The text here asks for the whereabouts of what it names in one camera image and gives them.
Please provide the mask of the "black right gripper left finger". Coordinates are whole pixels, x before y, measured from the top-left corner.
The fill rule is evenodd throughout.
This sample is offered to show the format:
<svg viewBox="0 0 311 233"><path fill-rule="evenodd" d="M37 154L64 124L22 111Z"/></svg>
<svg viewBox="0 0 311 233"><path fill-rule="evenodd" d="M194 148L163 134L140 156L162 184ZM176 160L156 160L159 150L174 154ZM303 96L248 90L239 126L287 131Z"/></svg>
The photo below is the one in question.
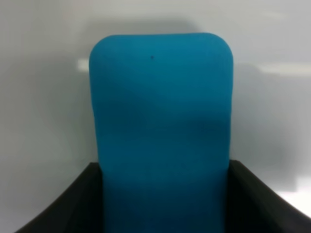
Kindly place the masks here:
<svg viewBox="0 0 311 233"><path fill-rule="evenodd" d="M76 180L18 233L103 233L103 181L98 163Z"/></svg>

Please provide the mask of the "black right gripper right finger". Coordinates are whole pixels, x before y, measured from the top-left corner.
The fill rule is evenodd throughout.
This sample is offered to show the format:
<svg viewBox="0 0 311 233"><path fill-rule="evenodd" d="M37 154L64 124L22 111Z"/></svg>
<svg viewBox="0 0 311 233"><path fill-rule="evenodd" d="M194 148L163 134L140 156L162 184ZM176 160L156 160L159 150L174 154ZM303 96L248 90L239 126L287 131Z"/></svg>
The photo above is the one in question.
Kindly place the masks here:
<svg viewBox="0 0 311 233"><path fill-rule="evenodd" d="M277 195L237 160L227 176L227 233L309 233L311 219Z"/></svg>

